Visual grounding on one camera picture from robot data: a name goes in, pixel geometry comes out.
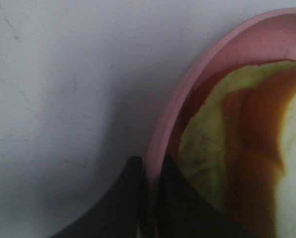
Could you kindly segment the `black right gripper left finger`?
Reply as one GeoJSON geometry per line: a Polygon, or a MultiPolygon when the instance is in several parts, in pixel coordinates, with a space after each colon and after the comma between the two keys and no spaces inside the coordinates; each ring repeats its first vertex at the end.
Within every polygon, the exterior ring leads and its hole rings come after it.
{"type": "Polygon", "coordinates": [[[141,157],[129,157],[120,176],[102,199],[53,237],[137,237],[142,167],[141,157]]]}

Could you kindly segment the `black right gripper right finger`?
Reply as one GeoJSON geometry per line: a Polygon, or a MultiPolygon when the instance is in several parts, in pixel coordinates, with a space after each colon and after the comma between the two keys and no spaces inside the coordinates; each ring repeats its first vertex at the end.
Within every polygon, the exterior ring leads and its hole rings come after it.
{"type": "Polygon", "coordinates": [[[160,238],[256,237],[205,201],[169,155],[164,158],[159,178],[157,229],[160,238]]]}

